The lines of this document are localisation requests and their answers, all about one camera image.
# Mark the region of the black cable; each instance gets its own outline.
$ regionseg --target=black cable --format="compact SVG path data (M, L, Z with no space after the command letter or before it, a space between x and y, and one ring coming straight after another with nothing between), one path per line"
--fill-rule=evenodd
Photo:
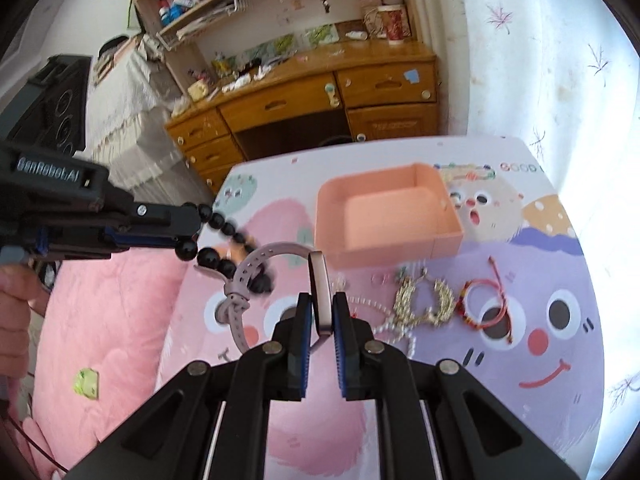
M31 444L35 449L37 449L41 455L46 458L47 460L49 460L54 466L56 466L58 469L60 469L60 471L62 471L63 473L68 473L69 470L65 467L62 467L58 462L56 462L55 460L52 459L52 457L50 457L47 453L44 452L44 450L38 446L38 444L36 444L33 440L31 440L31 437L29 437L29 435L27 435L24 430L20 427L20 424L18 424L13 417L8 416L7 417L9 422L13 425L13 427L18 431L18 433L20 433L29 444Z

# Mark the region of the cartoon tablecloth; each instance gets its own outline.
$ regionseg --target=cartoon tablecloth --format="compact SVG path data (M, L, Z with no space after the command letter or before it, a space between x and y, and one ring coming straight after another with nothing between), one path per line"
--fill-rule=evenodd
M414 358L430 364L461 362L516 416L584 478L598 438L604 398L604 352L589 271L580 243L542 168L518 139L432 137L351 144L268 158L236 166L215 208L233 218L260 244L313 243L316 195L336 176L405 166L438 167L456 205L465 238L457 256L407 262L417 277L423 266L457 293L466 280L493 279L492 256L504 283L513 343L506 330L476 332L456 316L445 326L418 326ZM208 228L199 245L224 249ZM346 282L350 309L372 326L385 316L373 306L393 306L400 266L330 269ZM308 291L306 262L296 256L270 260L274 292L255 298L244 314L250 345L270 339L285 310ZM222 282L190 269L167 333L158 386L192 360L212 365L239 358L232 336L214 311ZM495 291L478 288L468 307L479 319L495 307ZM434 304L418 285L414 310ZM407 341L398 347L407 349ZM378 478L375 409L371 402L340 398L332 344L310 361L307 398L273 403L267 479Z

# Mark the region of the cartoon red nose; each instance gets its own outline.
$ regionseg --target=cartoon red nose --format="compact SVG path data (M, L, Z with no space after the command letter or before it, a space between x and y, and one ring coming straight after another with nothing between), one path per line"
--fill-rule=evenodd
M251 348L256 346L258 344L258 339L260 339L258 329L251 325L244 327L244 337Z
M529 334L527 345L533 355L542 355L549 346L549 336L541 328L532 330Z

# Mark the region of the curtain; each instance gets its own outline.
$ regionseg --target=curtain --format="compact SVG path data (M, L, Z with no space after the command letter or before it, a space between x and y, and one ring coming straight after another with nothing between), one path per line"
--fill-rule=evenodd
M561 197L598 299L605 399L588 478L640 420L638 54L601 0L415 0L441 65L443 132L521 138Z

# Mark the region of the orange plastic tray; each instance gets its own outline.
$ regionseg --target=orange plastic tray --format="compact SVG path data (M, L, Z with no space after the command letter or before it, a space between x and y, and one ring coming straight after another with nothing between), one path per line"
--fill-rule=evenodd
M462 237L447 188L426 164L334 178L318 192L315 245L335 269L455 256Z

